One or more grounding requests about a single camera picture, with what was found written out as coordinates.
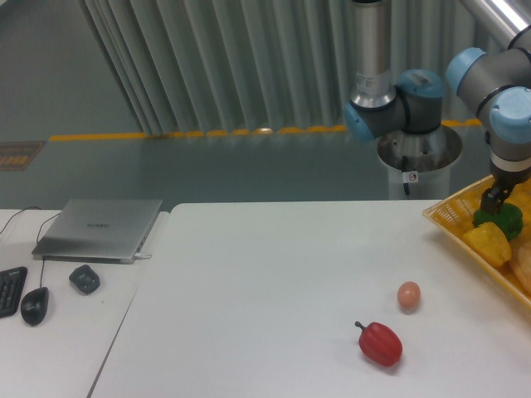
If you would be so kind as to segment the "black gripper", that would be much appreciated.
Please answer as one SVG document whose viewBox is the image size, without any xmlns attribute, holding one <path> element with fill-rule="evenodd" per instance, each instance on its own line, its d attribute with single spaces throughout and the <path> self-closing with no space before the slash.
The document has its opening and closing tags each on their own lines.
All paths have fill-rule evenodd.
<svg viewBox="0 0 531 398">
<path fill-rule="evenodd" d="M 496 165 L 490 166 L 494 178 L 492 187 L 486 189 L 481 196 L 480 209 L 490 215 L 498 214 L 505 200 L 514 187 L 530 178 L 530 168 L 519 171 L 507 171 Z"/>
</svg>

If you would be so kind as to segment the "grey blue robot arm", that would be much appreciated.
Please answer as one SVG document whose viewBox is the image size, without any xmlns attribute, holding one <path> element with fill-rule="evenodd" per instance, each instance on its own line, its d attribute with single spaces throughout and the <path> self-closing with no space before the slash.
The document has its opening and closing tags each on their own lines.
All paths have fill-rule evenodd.
<svg viewBox="0 0 531 398">
<path fill-rule="evenodd" d="M 354 1 L 356 85 L 343 108 L 360 141 L 401 130 L 438 129 L 441 80 L 408 88 L 390 81 L 391 3 Z M 489 56 L 471 47 L 447 66 L 446 81 L 487 131 L 493 186 L 480 208 L 500 212 L 514 187 L 530 177 L 530 6 L 525 1 L 464 1 L 464 8 L 504 48 Z"/>
</svg>

